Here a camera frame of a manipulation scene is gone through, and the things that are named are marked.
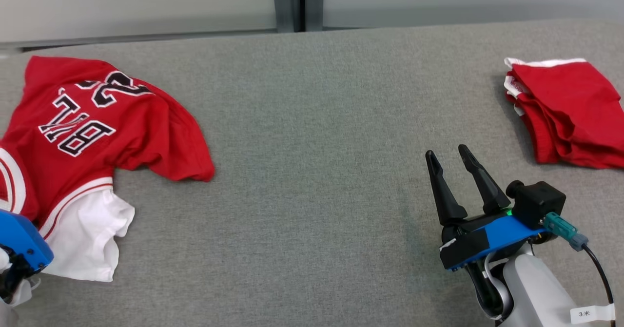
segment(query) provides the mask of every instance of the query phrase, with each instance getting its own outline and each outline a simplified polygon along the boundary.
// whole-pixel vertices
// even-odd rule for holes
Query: black cable
[[[587,247],[587,244],[581,245],[581,248],[583,248],[583,250],[586,251],[586,253],[589,255],[589,257],[593,261],[593,264],[596,265],[596,269],[598,270],[598,273],[600,274],[600,278],[602,278],[602,284],[604,285],[604,289],[606,290],[606,298],[609,301],[609,304],[613,304],[613,293],[611,293],[611,286],[609,285],[609,281],[606,279],[605,271],[602,269],[602,266],[600,265],[598,258],[596,258],[596,256],[593,254],[591,249]],[[615,327],[615,320],[611,320],[611,327]]]

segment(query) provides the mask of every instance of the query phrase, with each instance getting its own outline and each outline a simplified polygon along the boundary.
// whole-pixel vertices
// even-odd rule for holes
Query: folded red garment
[[[624,112],[613,85],[584,59],[506,58],[505,81],[539,163],[624,167]]]

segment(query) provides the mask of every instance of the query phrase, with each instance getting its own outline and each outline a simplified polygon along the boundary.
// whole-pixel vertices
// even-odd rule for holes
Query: gray tablecloth
[[[209,183],[119,171],[136,207],[112,283],[42,275],[22,326],[490,326],[446,272],[424,153],[471,215],[467,144],[505,187],[548,181],[624,311],[621,170],[537,165],[503,58],[587,58],[624,92],[624,27],[595,20],[206,38],[36,52],[109,61],[196,117]],[[0,61],[0,130],[29,54]],[[606,305],[589,258],[536,247],[572,298]]]

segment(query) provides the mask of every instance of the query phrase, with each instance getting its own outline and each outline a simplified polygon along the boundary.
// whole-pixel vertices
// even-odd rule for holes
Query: red fabric
[[[553,67],[515,63],[510,74],[528,90],[519,94],[515,103],[526,112],[524,119],[530,121],[526,125],[535,136],[537,162],[558,158],[596,169],[624,167],[620,95],[590,63]],[[537,138],[546,136],[546,132],[550,143],[543,141],[545,137]],[[555,153],[548,151],[550,145]]]
[[[209,181],[215,171],[187,110],[100,60],[31,58],[0,147],[25,178],[20,211],[39,226],[61,199],[115,167],[147,165],[171,180]]]

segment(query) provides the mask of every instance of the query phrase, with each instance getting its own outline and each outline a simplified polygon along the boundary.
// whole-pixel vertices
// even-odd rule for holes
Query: cable connector
[[[586,236],[578,233],[579,230],[576,227],[555,212],[550,212],[544,216],[543,226],[553,234],[565,239],[576,251],[583,250],[583,244],[589,243]]]

